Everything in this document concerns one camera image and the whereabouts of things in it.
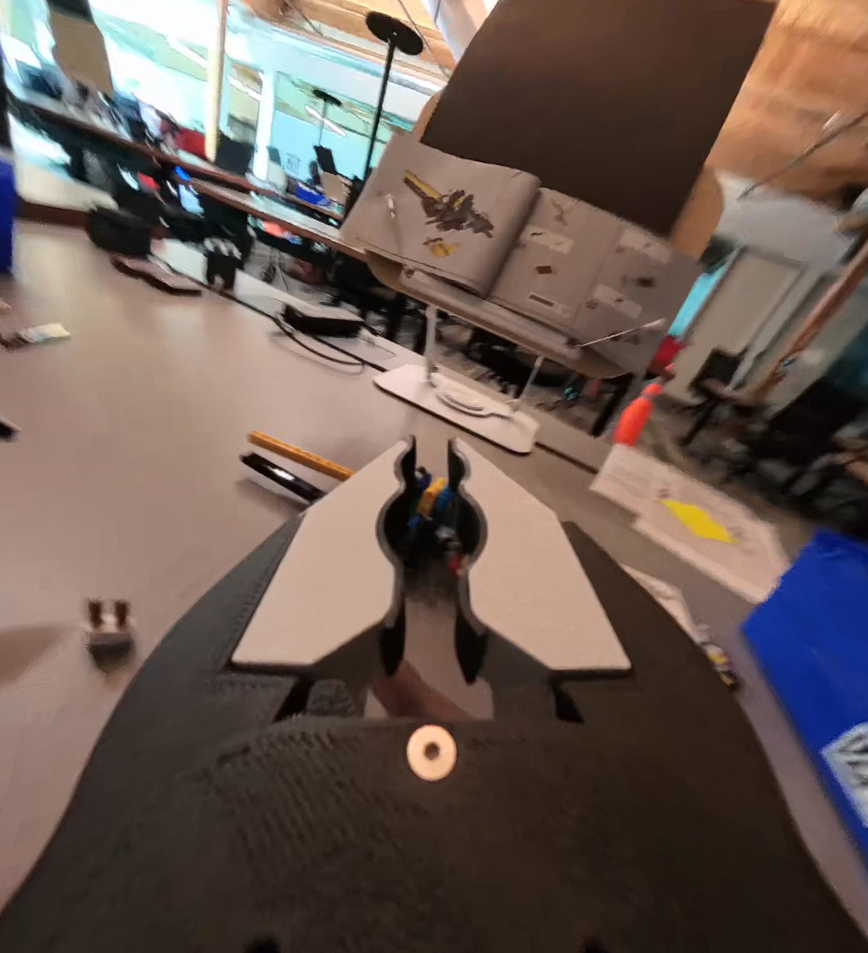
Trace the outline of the black floor lamp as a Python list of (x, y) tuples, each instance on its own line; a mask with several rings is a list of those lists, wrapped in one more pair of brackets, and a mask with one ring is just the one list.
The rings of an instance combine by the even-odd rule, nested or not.
[(379, 10), (371, 10), (366, 14), (365, 25), (376, 39), (385, 44), (386, 51), (380, 79), (379, 94), (368, 137), (364, 168), (362, 175), (353, 180), (352, 188), (345, 206), (345, 215), (354, 208), (374, 168), (374, 153), (378, 143), (380, 121), (395, 55), (401, 53), (408, 57), (417, 57), (424, 48), (424, 39), (414, 28), (404, 23), (404, 21), (380, 12)]

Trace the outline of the yellow lego beam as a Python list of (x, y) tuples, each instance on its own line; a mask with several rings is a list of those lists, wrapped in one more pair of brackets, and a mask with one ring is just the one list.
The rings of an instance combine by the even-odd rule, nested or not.
[(272, 435), (258, 431), (247, 436), (249, 444), (257, 449), (269, 452), (281, 459), (296, 463), (314, 473), (343, 482), (355, 475), (355, 471), (331, 459), (327, 459), (304, 450)]

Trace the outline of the black backing board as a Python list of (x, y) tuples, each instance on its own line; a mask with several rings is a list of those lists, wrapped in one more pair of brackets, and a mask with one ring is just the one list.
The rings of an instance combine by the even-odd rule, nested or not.
[(764, 2), (498, 2), (422, 140), (669, 236), (773, 15)]

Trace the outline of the flat brown block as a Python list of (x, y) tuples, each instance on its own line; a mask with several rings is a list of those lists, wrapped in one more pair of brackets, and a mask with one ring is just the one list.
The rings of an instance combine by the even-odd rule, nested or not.
[(201, 296), (202, 286), (164, 266), (152, 257), (110, 255), (110, 264), (118, 271), (141, 280), (156, 291), (174, 296)]

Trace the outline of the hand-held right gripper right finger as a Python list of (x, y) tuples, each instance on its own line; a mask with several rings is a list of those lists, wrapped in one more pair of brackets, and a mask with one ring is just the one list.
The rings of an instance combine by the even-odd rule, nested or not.
[(558, 683), (631, 672), (554, 511), (459, 438), (447, 448), (464, 679)]

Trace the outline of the small loose lego pieces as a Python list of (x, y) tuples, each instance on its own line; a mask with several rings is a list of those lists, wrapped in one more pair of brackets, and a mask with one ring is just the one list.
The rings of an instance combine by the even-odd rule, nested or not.
[(741, 681), (727, 652), (709, 640), (701, 641), (700, 647), (729, 691), (737, 691), (741, 687)]

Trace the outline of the printed paper sheets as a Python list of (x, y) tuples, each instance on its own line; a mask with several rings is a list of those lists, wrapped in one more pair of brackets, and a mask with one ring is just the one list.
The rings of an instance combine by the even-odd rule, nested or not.
[[(590, 487), (629, 511), (633, 530), (750, 604), (766, 600), (789, 567), (772, 523), (681, 471), (626, 446), (613, 447)], [(662, 505), (692, 503), (726, 526), (738, 543), (699, 539)]]

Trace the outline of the yellow paper piece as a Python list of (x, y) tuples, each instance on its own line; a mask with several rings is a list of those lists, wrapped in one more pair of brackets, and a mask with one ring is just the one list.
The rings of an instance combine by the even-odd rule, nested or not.
[(738, 543), (738, 537), (702, 507), (671, 497), (664, 498), (662, 505), (695, 537), (727, 545)]

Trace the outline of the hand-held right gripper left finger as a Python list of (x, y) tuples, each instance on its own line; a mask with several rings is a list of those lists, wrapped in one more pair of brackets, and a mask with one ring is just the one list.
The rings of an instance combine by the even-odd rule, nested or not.
[(396, 672), (415, 472), (408, 437), (306, 511), (232, 652), (234, 668), (295, 677)]

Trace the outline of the open lego instruction book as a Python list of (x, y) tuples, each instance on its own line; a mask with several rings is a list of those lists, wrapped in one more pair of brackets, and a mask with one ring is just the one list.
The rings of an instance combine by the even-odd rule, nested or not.
[(342, 236), (401, 266), (404, 284), (551, 347), (602, 350), (638, 373), (700, 276), (638, 225), (523, 171), (393, 138)]

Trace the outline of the small grey brown lego piece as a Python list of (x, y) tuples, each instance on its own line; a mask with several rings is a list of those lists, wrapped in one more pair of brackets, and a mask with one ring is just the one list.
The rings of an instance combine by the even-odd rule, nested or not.
[(84, 641), (94, 666), (111, 673), (136, 650), (132, 602), (92, 598), (84, 604)]

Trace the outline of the multicoloured lego gear assembly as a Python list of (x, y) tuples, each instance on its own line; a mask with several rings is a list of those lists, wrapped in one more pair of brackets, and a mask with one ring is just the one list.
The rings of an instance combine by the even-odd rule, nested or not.
[(407, 530), (400, 548), (405, 569), (417, 574), (440, 563), (453, 577), (462, 578), (480, 536), (481, 522), (473, 504), (447, 477), (418, 467), (408, 493)]

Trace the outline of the black box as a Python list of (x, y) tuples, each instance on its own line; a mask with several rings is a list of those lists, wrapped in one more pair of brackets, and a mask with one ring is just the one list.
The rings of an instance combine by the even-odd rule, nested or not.
[(121, 208), (91, 208), (85, 231), (95, 247), (112, 255), (147, 258), (152, 253), (150, 224)]

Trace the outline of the black power adapter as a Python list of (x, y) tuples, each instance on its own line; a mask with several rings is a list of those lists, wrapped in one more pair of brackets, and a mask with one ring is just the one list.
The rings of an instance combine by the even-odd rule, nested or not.
[(285, 304), (282, 322), (293, 331), (315, 338), (355, 339), (365, 328), (364, 319), (345, 308), (306, 302)]

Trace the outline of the orange traffic cone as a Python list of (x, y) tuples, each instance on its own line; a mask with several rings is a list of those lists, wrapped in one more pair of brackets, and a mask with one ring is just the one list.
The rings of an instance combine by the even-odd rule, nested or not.
[(664, 385), (660, 383), (643, 387), (639, 396), (618, 417), (611, 436), (615, 446), (633, 447), (639, 442), (651, 418), (655, 401), (662, 396), (663, 391)]

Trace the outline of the background work desk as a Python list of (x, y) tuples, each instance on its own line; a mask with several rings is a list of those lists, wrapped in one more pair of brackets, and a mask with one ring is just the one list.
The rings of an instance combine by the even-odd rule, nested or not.
[(231, 173), (187, 152), (172, 153), (144, 145), (106, 125), (80, 118), (40, 93), (11, 92), (9, 101), (19, 113), (33, 114), (42, 125), (76, 139), (86, 149), (110, 152), (116, 159), (141, 162), (158, 169), (162, 178), (180, 181), (218, 202), (227, 194), (239, 193), (246, 198), (238, 199), (236, 207), (249, 215), (273, 221), (290, 232), (337, 248), (346, 255), (362, 255), (357, 247), (342, 242), (342, 221), (337, 213), (289, 195), (252, 174)]

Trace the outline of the black lego piece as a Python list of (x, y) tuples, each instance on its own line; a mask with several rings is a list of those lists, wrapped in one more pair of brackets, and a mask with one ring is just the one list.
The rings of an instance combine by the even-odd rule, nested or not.
[(314, 504), (327, 495), (326, 491), (320, 487), (260, 454), (242, 454), (238, 459), (262, 486), (272, 491), (279, 490), (290, 494), (306, 505)]

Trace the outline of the white book stand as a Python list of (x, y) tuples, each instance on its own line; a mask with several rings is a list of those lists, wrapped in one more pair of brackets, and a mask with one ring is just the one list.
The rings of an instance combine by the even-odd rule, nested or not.
[(374, 385), (386, 395), (425, 411), (514, 455), (534, 449), (539, 424), (520, 409), (518, 399), (502, 400), (448, 375), (433, 352), (438, 310), (426, 308), (424, 363), (380, 373)]

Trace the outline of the black charger with white plugs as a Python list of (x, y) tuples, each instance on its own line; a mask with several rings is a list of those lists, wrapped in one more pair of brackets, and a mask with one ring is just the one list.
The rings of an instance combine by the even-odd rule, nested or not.
[(204, 283), (210, 289), (232, 293), (237, 274), (242, 270), (244, 255), (237, 242), (228, 235), (212, 235), (203, 240)]

